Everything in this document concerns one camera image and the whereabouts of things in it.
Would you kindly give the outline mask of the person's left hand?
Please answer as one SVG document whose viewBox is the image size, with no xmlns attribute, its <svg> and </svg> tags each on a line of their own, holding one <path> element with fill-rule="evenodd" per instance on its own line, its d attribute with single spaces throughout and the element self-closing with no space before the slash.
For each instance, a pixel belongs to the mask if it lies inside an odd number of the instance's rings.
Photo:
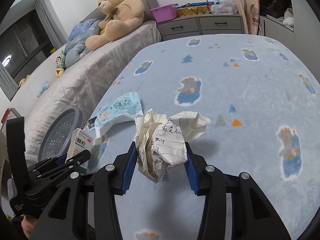
<svg viewBox="0 0 320 240">
<path fill-rule="evenodd" d="M 22 230 L 27 238 L 31 236 L 38 219 L 32 217 L 23 217 L 21 222 Z"/>
</svg>

